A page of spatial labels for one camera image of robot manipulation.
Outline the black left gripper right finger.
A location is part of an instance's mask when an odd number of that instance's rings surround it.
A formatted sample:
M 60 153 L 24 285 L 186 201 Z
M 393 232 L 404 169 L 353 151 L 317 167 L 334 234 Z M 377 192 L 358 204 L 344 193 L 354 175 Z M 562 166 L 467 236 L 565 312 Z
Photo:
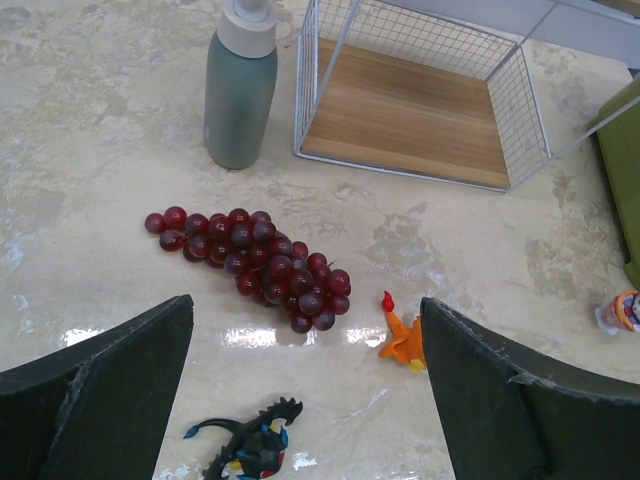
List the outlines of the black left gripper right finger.
M 638 385 L 556 360 L 435 298 L 420 314 L 456 478 L 638 478 Z

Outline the orange dragon toy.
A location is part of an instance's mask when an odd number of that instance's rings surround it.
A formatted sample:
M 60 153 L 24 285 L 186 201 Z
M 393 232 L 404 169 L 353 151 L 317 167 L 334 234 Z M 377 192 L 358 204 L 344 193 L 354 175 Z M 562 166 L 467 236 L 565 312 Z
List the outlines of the orange dragon toy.
M 427 362 L 423 349 L 421 317 L 417 316 L 411 326 L 404 323 L 396 315 L 395 302 L 388 291 L 384 292 L 381 308 L 391 337 L 380 349 L 378 356 L 385 359 L 395 359 L 398 363 L 408 366 L 413 372 L 426 370 Z

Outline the black bat-like toy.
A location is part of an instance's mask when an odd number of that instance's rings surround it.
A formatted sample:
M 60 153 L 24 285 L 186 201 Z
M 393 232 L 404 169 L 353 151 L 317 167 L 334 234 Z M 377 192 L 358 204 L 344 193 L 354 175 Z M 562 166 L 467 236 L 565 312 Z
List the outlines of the black bat-like toy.
M 231 433 L 231 438 L 203 470 L 203 478 L 229 479 L 224 471 L 230 466 L 242 471 L 237 479 L 265 479 L 281 470 L 289 445 L 285 426 L 290 426 L 302 410 L 302 402 L 295 398 L 281 397 L 266 409 L 260 410 L 252 420 L 239 422 L 226 418 L 207 419 L 191 426 L 183 438 L 196 436 L 204 427 L 224 428 Z

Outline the purple bunny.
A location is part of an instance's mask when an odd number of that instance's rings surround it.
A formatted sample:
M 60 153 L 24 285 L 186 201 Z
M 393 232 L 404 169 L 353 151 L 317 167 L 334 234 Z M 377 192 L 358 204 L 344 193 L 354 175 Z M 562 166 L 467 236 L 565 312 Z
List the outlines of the purple bunny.
M 609 335 L 618 332 L 639 332 L 639 292 L 625 291 L 608 304 L 595 309 L 598 326 Z

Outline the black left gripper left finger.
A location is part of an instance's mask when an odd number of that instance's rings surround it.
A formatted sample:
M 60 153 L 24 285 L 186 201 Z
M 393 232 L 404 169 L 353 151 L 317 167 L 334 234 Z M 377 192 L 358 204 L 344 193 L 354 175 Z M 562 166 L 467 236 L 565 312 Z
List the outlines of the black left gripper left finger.
M 2 372 L 2 478 L 152 478 L 193 325 L 176 296 Z

